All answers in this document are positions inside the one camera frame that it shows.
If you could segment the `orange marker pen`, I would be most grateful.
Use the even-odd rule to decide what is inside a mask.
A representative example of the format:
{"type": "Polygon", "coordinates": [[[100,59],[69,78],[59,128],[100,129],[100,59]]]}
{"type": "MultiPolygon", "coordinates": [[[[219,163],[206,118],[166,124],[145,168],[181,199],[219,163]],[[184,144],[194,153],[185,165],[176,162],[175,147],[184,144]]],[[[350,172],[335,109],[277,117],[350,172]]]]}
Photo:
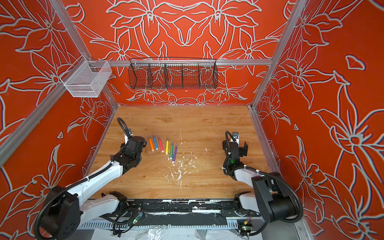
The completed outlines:
{"type": "Polygon", "coordinates": [[[155,146],[154,146],[153,139],[151,137],[149,137],[149,143],[150,143],[151,151],[154,152],[155,151],[155,146]]]}

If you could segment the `pink marker pen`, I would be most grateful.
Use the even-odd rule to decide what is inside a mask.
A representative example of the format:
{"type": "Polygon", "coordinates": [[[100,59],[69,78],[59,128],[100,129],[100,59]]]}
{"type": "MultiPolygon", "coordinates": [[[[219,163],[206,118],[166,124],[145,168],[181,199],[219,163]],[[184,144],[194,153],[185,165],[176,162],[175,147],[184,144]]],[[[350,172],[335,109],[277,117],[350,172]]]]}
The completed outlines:
{"type": "Polygon", "coordinates": [[[158,141],[159,141],[159,147],[160,147],[160,150],[162,153],[165,152],[164,150],[164,146],[163,146],[163,142],[162,142],[162,139],[160,137],[158,137],[158,141]]]}

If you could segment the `green marker pen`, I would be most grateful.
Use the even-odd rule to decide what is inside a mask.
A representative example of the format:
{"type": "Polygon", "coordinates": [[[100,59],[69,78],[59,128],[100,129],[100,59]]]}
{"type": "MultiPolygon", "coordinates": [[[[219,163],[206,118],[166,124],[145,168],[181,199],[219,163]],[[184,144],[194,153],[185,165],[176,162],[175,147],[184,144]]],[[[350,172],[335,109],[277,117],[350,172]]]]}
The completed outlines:
{"type": "Polygon", "coordinates": [[[173,155],[174,155],[174,142],[171,142],[170,144],[170,159],[173,160],[173,155]]]}

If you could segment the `purple marker pen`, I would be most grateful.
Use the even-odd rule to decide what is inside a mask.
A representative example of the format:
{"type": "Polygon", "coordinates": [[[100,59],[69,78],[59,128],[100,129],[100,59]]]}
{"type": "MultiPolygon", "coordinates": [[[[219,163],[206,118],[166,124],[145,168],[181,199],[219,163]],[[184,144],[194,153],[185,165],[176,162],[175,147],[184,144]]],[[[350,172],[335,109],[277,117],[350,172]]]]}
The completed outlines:
{"type": "Polygon", "coordinates": [[[174,145],[173,155],[172,155],[172,162],[174,163],[176,161],[178,146],[174,145]]]}

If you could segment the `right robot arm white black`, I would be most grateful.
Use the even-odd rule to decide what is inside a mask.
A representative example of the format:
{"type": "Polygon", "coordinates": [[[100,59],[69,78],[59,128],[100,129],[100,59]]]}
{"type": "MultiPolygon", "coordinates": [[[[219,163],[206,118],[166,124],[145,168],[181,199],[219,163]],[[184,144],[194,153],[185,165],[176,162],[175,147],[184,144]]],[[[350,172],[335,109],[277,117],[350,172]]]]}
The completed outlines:
{"type": "Polygon", "coordinates": [[[240,146],[239,133],[225,132],[223,150],[226,158],[222,170],[226,176],[253,187],[254,193],[241,193],[235,199],[241,210],[261,214],[264,221],[296,223],[304,216],[304,207],[297,193],[278,172],[266,173],[241,162],[248,154],[248,145],[240,146]]]}

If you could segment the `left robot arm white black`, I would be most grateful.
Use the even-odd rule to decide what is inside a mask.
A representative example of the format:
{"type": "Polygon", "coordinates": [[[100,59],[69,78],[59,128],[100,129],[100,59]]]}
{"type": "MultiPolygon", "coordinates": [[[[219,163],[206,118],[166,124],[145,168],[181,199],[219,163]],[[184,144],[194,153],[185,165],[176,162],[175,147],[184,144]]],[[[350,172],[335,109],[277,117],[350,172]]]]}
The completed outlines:
{"type": "Polygon", "coordinates": [[[38,240],[49,234],[49,240],[65,240],[76,229],[95,218],[101,217],[114,225],[125,225],[128,221],[111,219],[108,215],[115,211],[124,213],[129,209],[127,197],[119,192],[111,192],[99,199],[91,200],[91,196],[109,182],[121,177],[130,169],[136,168],[142,160],[141,153],[147,142],[143,137],[134,136],[132,130],[121,119],[117,119],[122,128],[125,141],[117,154],[100,169],[89,176],[64,188],[52,188],[38,213],[34,223],[34,234],[38,240]]]}

